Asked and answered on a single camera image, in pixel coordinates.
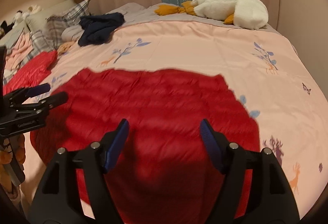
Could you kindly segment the left hand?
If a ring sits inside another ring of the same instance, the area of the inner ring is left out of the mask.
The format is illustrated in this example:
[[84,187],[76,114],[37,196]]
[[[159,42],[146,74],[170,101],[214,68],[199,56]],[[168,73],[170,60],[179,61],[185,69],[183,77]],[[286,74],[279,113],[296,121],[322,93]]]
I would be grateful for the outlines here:
[[5,151],[11,155],[11,162],[3,165],[5,171],[9,175],[11,182],[15,186],[19,186],[25,181],[24,166],[20,164],[16,158],[16,151],[19,149],[19,135],[6,138],[1,141],[1,151]]

